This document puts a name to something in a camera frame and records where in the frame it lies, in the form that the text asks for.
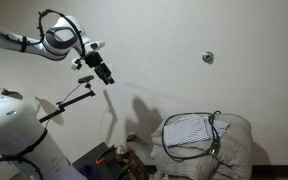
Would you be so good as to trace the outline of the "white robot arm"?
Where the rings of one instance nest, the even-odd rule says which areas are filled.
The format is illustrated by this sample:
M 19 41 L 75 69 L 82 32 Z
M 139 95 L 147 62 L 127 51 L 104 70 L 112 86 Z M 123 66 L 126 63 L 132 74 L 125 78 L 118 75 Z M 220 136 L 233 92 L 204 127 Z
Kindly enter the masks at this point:
M 79 57 L 72 68 L 87 64 L 106 84 L 114 82 L 98 50 L 102 41 L 91 41 L 72 16 L 59 15 L 57 23 L 40 31 L 38 40 L 17 35 L 0 25 L 0 48 L 64 59 L 70 50 Z M 33 107 L 16 98 L 0 94 L 0 162 L 13 163 L 26 180 L 87 180 L 66 158 Z

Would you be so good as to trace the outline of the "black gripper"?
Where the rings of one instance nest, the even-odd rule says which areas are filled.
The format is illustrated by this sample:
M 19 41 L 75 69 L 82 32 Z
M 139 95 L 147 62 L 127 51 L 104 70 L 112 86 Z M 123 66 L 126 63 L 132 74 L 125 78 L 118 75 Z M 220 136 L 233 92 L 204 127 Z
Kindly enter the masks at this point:
M 103 62 L 102 57 L 98 52 L 88 55 L 85 58 L 86 64 L 93 68 L 97 76 L 104 82 L 105 85 L 115 83 L 114 79 L 111 77 L 111 71 Z

